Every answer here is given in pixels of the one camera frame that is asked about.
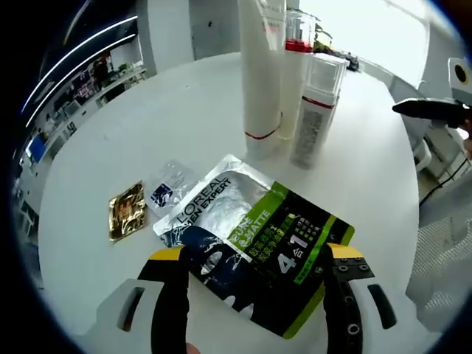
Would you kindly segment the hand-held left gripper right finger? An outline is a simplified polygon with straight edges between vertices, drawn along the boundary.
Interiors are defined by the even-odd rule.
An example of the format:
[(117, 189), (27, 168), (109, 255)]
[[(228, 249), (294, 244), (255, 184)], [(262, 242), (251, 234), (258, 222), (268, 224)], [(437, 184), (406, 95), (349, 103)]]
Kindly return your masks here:
[(410, 353), (406, 297), (381, 282), (357, 249), (327, 243), (323, 254), (329, 353)]

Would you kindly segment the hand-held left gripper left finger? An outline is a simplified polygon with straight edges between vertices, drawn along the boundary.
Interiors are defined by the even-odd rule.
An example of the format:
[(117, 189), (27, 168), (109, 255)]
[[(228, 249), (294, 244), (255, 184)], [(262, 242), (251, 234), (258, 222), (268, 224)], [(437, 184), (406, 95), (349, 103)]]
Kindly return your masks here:
[(95, 353), (185, 353), (189, 261), (185, 246), (161, 249), (108, 295), (97, 309)]

